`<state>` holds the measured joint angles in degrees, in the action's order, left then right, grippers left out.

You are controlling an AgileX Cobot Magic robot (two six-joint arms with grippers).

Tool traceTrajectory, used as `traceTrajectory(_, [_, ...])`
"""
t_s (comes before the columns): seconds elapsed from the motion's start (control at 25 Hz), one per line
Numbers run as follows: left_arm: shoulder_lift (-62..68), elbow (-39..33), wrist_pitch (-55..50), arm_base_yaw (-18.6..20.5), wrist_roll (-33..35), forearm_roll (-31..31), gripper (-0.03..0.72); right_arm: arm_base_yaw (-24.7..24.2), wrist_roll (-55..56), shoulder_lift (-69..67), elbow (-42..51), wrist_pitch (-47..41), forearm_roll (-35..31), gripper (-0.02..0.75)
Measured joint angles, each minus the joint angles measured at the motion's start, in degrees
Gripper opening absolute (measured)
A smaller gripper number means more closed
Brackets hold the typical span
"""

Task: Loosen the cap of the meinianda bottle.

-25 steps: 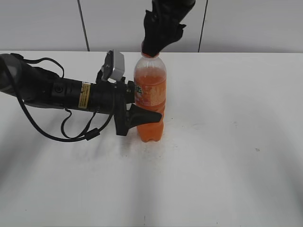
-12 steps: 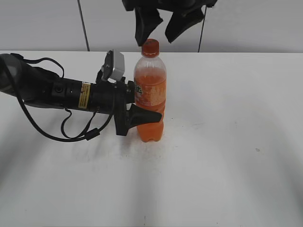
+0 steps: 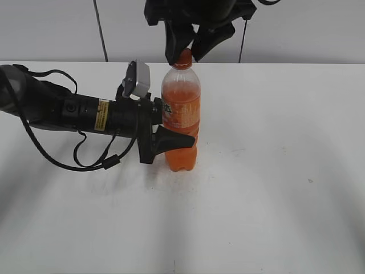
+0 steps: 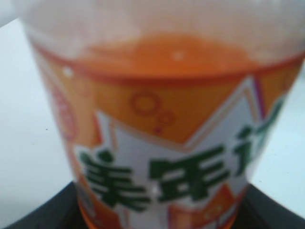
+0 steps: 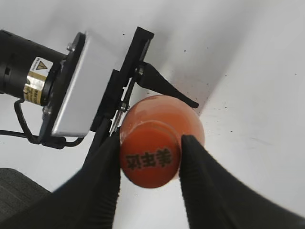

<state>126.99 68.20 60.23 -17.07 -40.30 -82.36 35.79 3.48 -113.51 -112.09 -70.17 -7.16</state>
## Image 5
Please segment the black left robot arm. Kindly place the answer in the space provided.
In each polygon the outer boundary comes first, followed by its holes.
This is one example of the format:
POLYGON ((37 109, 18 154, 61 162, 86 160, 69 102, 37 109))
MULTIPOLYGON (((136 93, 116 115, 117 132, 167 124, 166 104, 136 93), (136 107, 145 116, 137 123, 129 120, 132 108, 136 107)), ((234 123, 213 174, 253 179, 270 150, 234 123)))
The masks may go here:
POLYGON ((109 134, 129 109, 135 85, 197 108, 197 102, 145 62, 153 37, 138 27, 117 69, 114 51, 94 32, 79 32, 63 54, 1 30, 0 92, 17 99, 14 109, 21 126, 21 132, 2 134, 34 144, 84 138, 90 131, 109 134))

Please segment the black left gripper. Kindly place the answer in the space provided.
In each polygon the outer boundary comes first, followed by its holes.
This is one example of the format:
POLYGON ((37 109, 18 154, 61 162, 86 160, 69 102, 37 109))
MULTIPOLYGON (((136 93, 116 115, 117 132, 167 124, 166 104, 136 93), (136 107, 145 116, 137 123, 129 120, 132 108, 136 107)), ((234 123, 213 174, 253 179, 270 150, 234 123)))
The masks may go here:
POLYGON ((135 69, 139 67, 137 73, 137 84, 145 89, 157 92, 162 95, 177 98, 191 108, 198 108, 199 104, 169 83, 156 68, 151 64, 142 62, 146 56, 150 42, 154 34, 141 27, 137 27, 130 47, 127 51, 121 69, 113 70, 103 94, 101 103, 97 110, 90 130, 97 131, 104 119, 112 120, 117 110, 121 107, 123 89, 128 85, 131 77, 135 75, 135 69))

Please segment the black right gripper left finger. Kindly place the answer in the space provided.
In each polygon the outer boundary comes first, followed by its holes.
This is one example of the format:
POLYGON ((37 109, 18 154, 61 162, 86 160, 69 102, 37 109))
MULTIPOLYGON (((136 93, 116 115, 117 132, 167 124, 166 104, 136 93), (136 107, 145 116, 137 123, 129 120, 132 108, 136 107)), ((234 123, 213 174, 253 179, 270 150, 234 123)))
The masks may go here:
POLYGON ((0 224, 2 229, 111 229, 120 192, 120 138, 108 137, 64 185, 0 224))

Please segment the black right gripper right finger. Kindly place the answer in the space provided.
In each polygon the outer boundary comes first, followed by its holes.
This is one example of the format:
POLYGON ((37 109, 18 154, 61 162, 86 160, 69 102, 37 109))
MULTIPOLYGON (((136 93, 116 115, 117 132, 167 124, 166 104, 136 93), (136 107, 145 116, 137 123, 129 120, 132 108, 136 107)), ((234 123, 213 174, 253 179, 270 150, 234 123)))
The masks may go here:
POLYGON ((305 219, 259 195, 183 135, 180 184, 191 229, 303 229, 305 219))

